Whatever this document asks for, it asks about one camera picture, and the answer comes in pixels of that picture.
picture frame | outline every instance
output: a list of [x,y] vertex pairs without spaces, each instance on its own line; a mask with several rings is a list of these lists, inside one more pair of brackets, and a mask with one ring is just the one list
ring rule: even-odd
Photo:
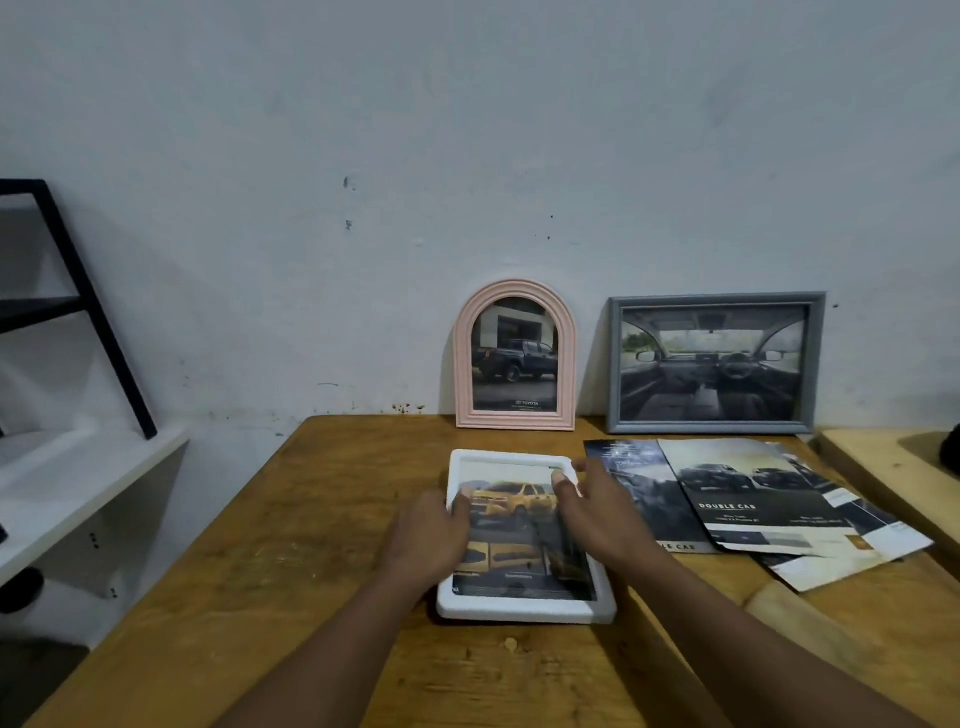
[[553,495],[553,471],[577,484],[572,462],[560,455],[450,454],[446,506],[470,489],[470,537],[461,564],[437,587],[442,618],[613,621],[616,599],[607,570],[569,536]]
[[607,431],[811,432],[827,294],[611,298]]
[[577,332],[564,301],[542,283],[484,286],[453,329],[457,426],[572,430]]

car brochure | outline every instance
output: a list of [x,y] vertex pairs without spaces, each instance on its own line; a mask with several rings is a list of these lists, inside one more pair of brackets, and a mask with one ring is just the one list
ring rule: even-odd
[[570,459],[457,449],[446,502],[471,491],[463,560],[437,590],[450,619],[607,624],[616,614],[603,565],[573,541],[550,476],[577,482]]
[[587,440],[584,449],[588,457],[601,458],[607,472],[630,491],[636,510],[666,550],[717,552],[656,440]]
[[770,443],[804,479],[840,512],[863,540],[874,548],[870,558],[821,559],[806,556],[758,554],[760,564],[771,570],[798,592],[808,592],[855,573],[887,564],[920,551],[933,542],[906,523],[899,521],[832,480],[811,470],[796,455],[781,445]]
[[756,440],[659,440],[725,550],[859,558],[873,549],[776,450]]

yellow car photo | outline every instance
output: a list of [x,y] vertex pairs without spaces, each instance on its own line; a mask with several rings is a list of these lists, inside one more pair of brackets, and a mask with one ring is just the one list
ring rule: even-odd
[[548,518],[557,511],[552,490],[533,483],[495,483],[473,491],[470,512],[480,518],[513,519],[524,524],[531,518]]
[[457,567],[458,576],[481,576],[498,569],[542,571],[543,555],[530,544],[487,544],[471,541],[464,560]]

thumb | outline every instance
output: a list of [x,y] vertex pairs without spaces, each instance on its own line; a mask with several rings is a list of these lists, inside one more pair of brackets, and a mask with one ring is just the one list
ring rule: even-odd
[[553,484],[553,492],[557,496],[557,502],[562,511],[570,508],[577,508],[580,505],[580,494],[577,492],[577,486],[560,471],[554,471],[550,475],[550,482]]
[[470,526],[470,498],[472,493],[467,494],[460,491],[457,497],[453,499],[453,507],[450,509],[453,520],[465,528]]

human hand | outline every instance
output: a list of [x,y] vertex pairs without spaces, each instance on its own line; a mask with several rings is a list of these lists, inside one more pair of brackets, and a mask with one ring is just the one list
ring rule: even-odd
[[440,491],[404,503],[387,531],[379,570],[397,578],[416,598],[446,579],[467,552],[470,499],[458,493],[452,512]]
[[[554,471],[553,491],[570,533],[590,556],[627,573],[638,563],[666,553],[636,510],[630,492],[607,473],[603,460],[575,460],[573,467],[587,474],[579,486]],[[578,487],[582,496],[577,495]]]

